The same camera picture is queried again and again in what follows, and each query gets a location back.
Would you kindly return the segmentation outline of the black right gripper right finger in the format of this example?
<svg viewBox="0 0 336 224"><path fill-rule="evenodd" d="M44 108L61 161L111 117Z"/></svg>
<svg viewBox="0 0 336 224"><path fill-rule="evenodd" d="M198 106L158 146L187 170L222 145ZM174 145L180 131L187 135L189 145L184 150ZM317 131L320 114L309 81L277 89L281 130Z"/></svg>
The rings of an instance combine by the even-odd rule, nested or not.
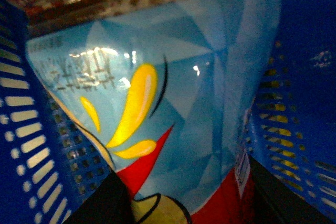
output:
<svg viewBox="0 0 336 224"><path fill-rule="evenodd" d="M333 223L305 202L253 157L249 157L255 183L255 223Z"/></svg>

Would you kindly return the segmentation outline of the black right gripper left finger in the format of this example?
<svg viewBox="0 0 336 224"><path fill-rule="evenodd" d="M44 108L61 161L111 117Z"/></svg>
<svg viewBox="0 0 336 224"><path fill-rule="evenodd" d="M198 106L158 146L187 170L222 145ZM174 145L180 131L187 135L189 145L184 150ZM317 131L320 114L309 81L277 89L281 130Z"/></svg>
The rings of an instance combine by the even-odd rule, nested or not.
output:
<svg viewBox="0 0 336 224"><path fill-rule="evenodd" d="M134 223L125 184L115 172L110 172L98 189L66 219L65 223Z"/></svg>

